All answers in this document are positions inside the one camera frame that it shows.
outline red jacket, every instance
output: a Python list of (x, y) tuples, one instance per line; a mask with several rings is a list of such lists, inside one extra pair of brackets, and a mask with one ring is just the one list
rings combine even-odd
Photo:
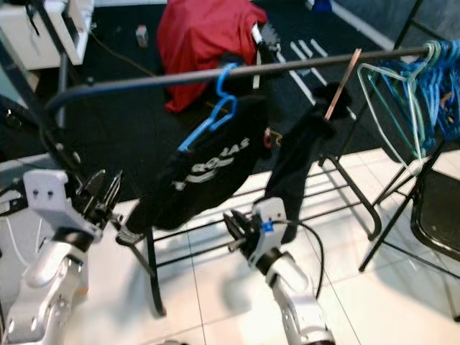
[[(251, 28), (267, 22), (265, 12), (249, 0), (169, 0), (157, 32), (166, 74), (216, 68), (225, 52), (255, 62)], [(172, 100), (166, 109), (182, 111), (196, 100), (206, 83), (167, 88)]]

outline bundle of hangers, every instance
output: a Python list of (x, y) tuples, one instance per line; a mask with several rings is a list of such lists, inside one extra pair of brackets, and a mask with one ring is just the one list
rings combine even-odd
[[(400, 60), (383, 62), (378, 66), (363, 63), (358, 68), (359, 81), (380, 134), (399, 161), (411, 171), (385, 134), (363, 75), (382, 102), (396, 132), (418, 161), (416, 169), (411, 171), (414, 175), (440, 137), (444, 140), (460, 137), (460, 41), (429, 41), (425, 46), (428, 47), (427, 57), (413, 63)], [(393, 109), (396, 108), (400, 116), (392, 112), (377, 85), (377, 78), (383, 81), (382, 87), (390, 93), (395, 105)], [(410, 129), (409, 137), (402, 127)]]

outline chair seat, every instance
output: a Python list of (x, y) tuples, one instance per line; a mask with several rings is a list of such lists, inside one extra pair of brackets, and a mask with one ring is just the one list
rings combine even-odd
[(424, 245), (460, 261), (460, 180), (430, 171), (414, 198), (410, 228)]

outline black carpet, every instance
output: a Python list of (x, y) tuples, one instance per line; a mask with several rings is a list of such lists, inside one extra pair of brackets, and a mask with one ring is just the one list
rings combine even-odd
[[(290, 49), (290, 42), (310, 39), (320, 42), (330, 54), (352, 53), (355, 47), (366, 50), (379, 48), (353, 27), (332, 13), (309, 12), (301, 1), (261, 1), (263, 7), (282, 39), (282, 53), (287, 60), (298, 60)], [(97, 24), (95, 35), (111, 49), (126, 55), (149, 70), (160, 68), (156, 48), (156, 31), (163, 5), (123, 6), (96, 8), (93, 21)], [(147, 26), (149, 47), (137, 47), (135, 31), (138, 25)], [(84, 64), (79, 71), (83, 77), (95, 82), (115, 81), (143, 77), (145, 74), (126, 62), (110, 55), (90, 37)], [(322, 74), (328, 81), (339, 81), (346, 66), (324, 68)], [(46, 71), (37, 89), (44, 99), (53, 94), (56, 71)], [(313, 75), (304, 77), (313, 90), (321, 84)], [(357, 77), (349, 82), (348, 89), (354, 98), (353, 110), (364, 102)], [(271, 114), (272, 128), (285, 133), (311, 106), (289, 75), (273, 80), (265, 91), (276, 104)], [(165, 96), (161, 88), (110, 93), (76, 101), (67, 106), (68, 129), (66, 134), (83, 160), (83, 169), (93, 173), (107, 169), (109, 173), (122, 169), (125, 183), (122, 199), (136, 198), (144, 190), (152, 175), (158, 174), (169, 155), (206, 116), (208, 110), (191, 109), (180, 115), (169, 114), (164, 109)], [(325, 151), (336, 153), (346, 136), (351, 121), (338, 125), (336, 138)], [(360, 152), (380, 146), (370, 116), (359, 125), (348, 152)], [(260, 162), (254, 173), (271, 170), (276, 155)]]

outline blue tag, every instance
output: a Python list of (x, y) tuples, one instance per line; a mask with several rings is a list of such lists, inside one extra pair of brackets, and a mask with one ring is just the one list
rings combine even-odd
[(268, 221), (266, 223), (263, 223), (262, 224), (262, 230), (264, 232), (273, 232), (273, 222), (272, 221)]

